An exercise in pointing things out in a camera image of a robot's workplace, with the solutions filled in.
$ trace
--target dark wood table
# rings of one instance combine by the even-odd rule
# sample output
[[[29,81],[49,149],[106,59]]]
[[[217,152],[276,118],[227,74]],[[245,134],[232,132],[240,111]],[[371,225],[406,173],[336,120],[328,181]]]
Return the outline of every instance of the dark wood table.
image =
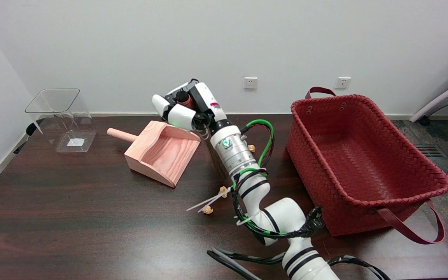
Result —
[[[304,211],[313,204],[285,151],[290,115],[233,115],[239,126],[266,117],[276,131],[267,168],[267,206],[283,197]],[[57,154],[35,133],[0,177],[0,279],[226,279],[241,276],[215,262],[206,250],[219,247],[272,256],[288,247],[260,245],[235,225],[230,198],[219,199],[210,216],[185,209],[215,195],[221,186],[202,143],[175,189],[131,171],[123,153],[129,143],[107,136],[114,127],[138,134],[157,117],[98,117],[98,134],[88,152]],[[266,131],[252,129],[248,141],[261,151]],[[417,212],[407,223],[436,234]],[[386,230],[332,238],[324,231],[313,244],[325,258],[350,254],[385,271],[391,279],[448,279],[444,243],[418,245]],[[265,280],[287,279],[280,264],[245,263]],[[340,264],[343,280],[375,279],[359,266]]]

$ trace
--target green indicator light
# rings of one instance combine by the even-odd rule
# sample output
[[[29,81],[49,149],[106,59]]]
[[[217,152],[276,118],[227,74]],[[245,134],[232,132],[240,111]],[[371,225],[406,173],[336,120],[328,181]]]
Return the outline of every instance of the green indicator light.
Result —
[[[228,138],[222,140],[222,146],[224,147],[224,149],[231,147],[231,141]]]

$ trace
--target basket handle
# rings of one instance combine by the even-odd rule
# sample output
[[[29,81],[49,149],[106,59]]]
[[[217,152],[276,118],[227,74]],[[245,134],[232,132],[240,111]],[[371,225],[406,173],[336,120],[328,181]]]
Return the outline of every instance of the basket handle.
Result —
[[[430,244],[436,244],[440,243],[445,239],[445,229],[443,228],[443,223],[440,219],[439,214],[437,213],[435,207],[433,206],[433,203],[430,199],[427,199],[426,202],[428,203],[428,206],[432,209],[433,213],[435,214],[435,217],[437,218],[437,225],[439,228],[439,232],[437,234],[437,238],[435,238],[434,241],[428,241],[426,239],[423,239],[422,237],[418,236],[412,229],[410,229],[408,226],[406,226],[402,221],[395,216],[395,214],[392,213],[392,211],[388,208],[381,208],[377,209],[378,214],[381,215],[384,220],[391,225],[394,229],[396,229],[398,232],[403,234],[405,237],[409,238],[410,240],[423,244],[423,245],[430,245]]]
[[[311,89],[309,89],[309,91],[307,92],[307,94],[305,95],[305,99],[311,99],[311,93],[314,92],[320,92],[320,93],[325,93],[325,94],[331,94],[332,96],[336,96],[336,94],[334,94],[334,92],[330,89],[327,89],[325,87],[311,87]]]

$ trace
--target transparent box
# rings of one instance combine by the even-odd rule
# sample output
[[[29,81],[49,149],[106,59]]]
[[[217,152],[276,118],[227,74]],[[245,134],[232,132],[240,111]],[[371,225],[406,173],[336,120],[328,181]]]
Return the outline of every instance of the transparent box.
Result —
[[[96,135],[79,89],[45,89],[25,108],[57,152],[85,152]]]

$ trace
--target wall socket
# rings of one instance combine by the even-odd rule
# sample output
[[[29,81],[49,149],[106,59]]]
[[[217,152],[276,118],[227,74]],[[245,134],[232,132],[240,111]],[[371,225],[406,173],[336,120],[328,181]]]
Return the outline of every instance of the wall socket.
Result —
[[[254,90],[257,89],[258,79],[257,77],[244,77],[243,88],[245,90]]]
[[[350,85],[350,77],[339,77],[338,81],[336,82],[336,86],[334,88],[336,89],[346,89]]]

